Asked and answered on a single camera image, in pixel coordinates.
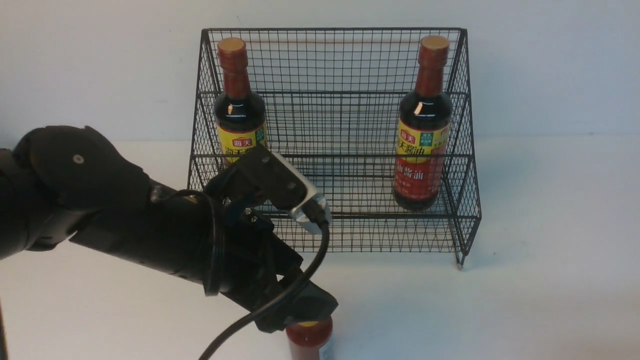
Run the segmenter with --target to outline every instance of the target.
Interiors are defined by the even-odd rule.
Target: black wire basket
[[[392,193],[399,103],[413,89],[419,40],[451,41],[445,91],[454,107],[436,203],[414,213]],[[334,252],[452,252],[462,266],[481,219],[471,116],[467,30],[460,28],[205,29],[196,90],[189,188],[223,168],[213,118],[222,91],[217,42],[247,43],[252,90],[267,108],[268,145],[330,202]],[[308,234],[269,203],[276,233],[297,251]]]

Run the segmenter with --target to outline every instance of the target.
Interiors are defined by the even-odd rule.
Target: bottle cap
[[[223,70],[244,71],[249,66],[246,43],[239,38],[225,38],[218,42],[218,59]]]
[[[428,36],[420,39],[418,65],[428,69],[442,69],[447,65],[449,39],[441,36]]]

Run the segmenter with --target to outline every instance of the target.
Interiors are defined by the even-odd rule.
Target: dark glass bottle
[[[213,104],[218,138],[227,165],[258,143],[266,146],[267,131],[262,98],[251,91],[246,43],[239,38],[218,42],[218,59],[223,73],[224,92]]]
[[[333,360],[333,319],[286,328],[292,360]]]
[[[394,197],[403,208],[422,211],[432,206],[440,189],[444,158],[407,155],[444,154],[449,136],[452,104],[442,92],[448,39],[420,40],[415,90],[400,102]]]

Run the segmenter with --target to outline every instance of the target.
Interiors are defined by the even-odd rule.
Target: red label
[[[400,130],[400,137],[408,142],[408,143],[412,143],[415,145],[415,136],[411,135],[407,130]]]
[[[250,147],[253,146],[253,140],[249,138],[235,138],[232,140],[235,147]]]
[[[443,154],[445,147],[432,150],[432,154]],[[422,163],[396,159],[394,188],[398,194],[411,200],[429,200],[440,188],[444,158],[430,158]]]

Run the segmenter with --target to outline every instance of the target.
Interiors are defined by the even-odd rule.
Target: red sauce bottle
[[[293,360],[333,360],[333,320],[303,322],[286,328]]]

